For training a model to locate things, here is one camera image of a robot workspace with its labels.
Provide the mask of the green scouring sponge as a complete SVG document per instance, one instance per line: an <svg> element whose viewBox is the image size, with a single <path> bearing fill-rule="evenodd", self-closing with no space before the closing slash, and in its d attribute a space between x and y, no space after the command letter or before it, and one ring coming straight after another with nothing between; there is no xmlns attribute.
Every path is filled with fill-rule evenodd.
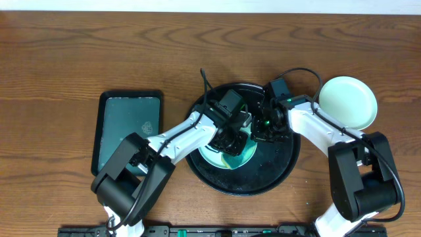
<svg viewBox="0 0 421 237"><path fill-rule="evenodd" d="M230 170L239 168L240 166L246 164L249 158L246 155L240 154L238 156L232 156L227 153L223 153L221 156L222 163Z"/></svg>

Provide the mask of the mint plate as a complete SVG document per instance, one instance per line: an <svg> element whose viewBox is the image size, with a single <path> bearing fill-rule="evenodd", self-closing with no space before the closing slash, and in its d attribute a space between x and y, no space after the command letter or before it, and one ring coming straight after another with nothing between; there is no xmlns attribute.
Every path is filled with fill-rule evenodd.
<svg viewBox="0 0 421 237"><path fill-rule="evenodd" d="M350 76L327 81L321 89L319 104L324 112L355 130L369 127L378 113L374 92L364 82Z"/></svg>
<svg viewBox="0 0 421 237"><path fill-rule="evenodd" d="M251 139L251 125L249 125L247 128L242 128L240 131L247 134L247 142L241 154L246 155L250 160L257 149L257 143ZM211 165L220 169L228 169L221 161L223 152L217 151L211 146L206 145L199 148L199 153L205 159L205 161Z"/></svg>

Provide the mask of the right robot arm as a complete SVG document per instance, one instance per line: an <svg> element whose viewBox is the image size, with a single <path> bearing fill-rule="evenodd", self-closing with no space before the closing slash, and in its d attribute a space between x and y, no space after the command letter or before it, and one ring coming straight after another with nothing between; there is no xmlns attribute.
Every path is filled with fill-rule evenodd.
<svg viewBox="0 0 421 237"><path fill-rule="evenodd" d="M266 95L258 103L252 137L277 142L289 133L300 134L328 158L333 203L314 222L317 236L350 236L376 215L399 205L394 217L405 210L405 195L391 148L380 132L365 134L347 128L326 114L307 95Z"/></svg>

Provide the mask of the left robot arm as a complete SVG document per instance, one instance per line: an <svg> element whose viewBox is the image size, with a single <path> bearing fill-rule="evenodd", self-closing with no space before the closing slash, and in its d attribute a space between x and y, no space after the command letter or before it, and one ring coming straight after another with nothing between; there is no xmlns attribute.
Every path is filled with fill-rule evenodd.
<svg viewBox="0 0 421 237"><path fill-rule="evenodd" d="M176 164L200 147L211 146L240 155L247 135L241 129L251 122L241 102L203 103L179 125L148 138L127 135L93 180L91 191L106 209L106 229L115 236L142 235L142 220L157 202Z"/></svg>

